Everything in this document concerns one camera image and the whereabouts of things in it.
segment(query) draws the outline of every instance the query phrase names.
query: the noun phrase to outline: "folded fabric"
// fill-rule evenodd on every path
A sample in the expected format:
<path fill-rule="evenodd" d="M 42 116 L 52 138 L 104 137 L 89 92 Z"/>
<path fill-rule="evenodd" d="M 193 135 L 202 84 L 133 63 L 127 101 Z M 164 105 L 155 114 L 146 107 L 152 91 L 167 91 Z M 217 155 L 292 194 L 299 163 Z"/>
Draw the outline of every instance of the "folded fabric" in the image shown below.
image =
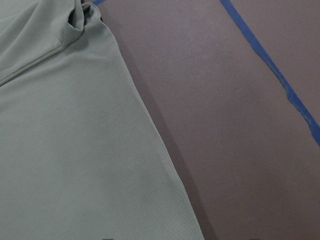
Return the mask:
<path fill-rule="evenodd" d="M 0 239 L 203 240 L 98 8 L 2 5 Z"/>

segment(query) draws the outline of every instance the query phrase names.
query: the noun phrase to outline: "brown surface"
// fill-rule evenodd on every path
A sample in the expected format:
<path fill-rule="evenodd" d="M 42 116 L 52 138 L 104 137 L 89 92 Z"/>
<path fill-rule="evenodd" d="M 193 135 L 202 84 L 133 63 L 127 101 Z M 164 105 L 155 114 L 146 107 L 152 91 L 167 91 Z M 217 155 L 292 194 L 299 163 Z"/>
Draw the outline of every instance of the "brown surface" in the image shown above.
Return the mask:
<path fill-rule="evenodd" d="M 319 1 L 233 3 L 320 122 Z M 320 239 L 319 147 L 220 2 L 99 9 L 205 239 Z"/>

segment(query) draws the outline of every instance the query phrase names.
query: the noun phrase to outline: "gray fabric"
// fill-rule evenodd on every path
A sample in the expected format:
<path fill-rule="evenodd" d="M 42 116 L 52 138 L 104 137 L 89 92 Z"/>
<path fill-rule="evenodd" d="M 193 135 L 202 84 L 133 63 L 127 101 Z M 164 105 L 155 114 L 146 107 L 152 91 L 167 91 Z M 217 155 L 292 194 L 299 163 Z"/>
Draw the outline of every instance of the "gray fabric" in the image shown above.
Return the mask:
<path fill-rule="evenodd" d="M 11 2 L 20 13 L 0 10 L 0 240 L 203 240 L 97 7 Z"/>

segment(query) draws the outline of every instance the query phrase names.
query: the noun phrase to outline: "blue painter's tape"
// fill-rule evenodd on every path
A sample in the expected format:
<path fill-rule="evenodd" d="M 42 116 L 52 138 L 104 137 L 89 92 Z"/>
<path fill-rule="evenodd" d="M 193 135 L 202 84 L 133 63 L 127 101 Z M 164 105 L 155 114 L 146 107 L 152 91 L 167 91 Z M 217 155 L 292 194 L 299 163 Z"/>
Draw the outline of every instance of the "blue painter's tape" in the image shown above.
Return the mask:
<path fill-rule="evenodd" d="M 311 134 L 316 141 L 316 143 L 320 147 L 320 127 L 312 117 L 308 109 L 305 107 L 303 102 L 297 96 L 293 88 L 290 86 L 288 81 L 285 79 L 283 74 L 280 72 L 276 64 L 272 61 L 271 57 L 268 55 L 266 50 L 262 47 L 256 36 L 250 30 L 248 25 L 245 23 L 243 18 L 240 16 L 236 8 L 230 2 L 230 0 L 220 0 L 222 5 L 224 6 L 225 10 L 228 12 L 232 20 L 238 26 L 240 31 L 242 32 L 245 39 L 251 44 L 253 50 L 263 59 L 263 61 L 268 65 L 268 67 L 272 70 L 272 72 L 276 75 L 279 79 L 280 83 L 282 84 L 283 88 L 285 89 L 287 98 L 290 103 L 300 112 L 303 116 L 305 121 L 308 123 Z"/>
<path fill-rule="evenodd" d="M 99 5 L 100 3 L 103 3 L 105 0 L 95 0 L 94 2 L 93 2 L 93 4 L 94 5 Z"/>

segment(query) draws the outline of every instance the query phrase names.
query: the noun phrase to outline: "garment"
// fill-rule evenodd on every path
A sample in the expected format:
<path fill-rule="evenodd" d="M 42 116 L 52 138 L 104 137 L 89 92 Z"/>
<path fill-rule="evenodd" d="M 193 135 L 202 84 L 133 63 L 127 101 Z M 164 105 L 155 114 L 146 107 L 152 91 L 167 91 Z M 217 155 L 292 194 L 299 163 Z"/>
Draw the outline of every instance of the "garment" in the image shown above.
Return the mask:
<path fill-rule="evenodd" d="M 203 240 L 98 8 L 80 0 L 6 4 L 0 240 Z"/>

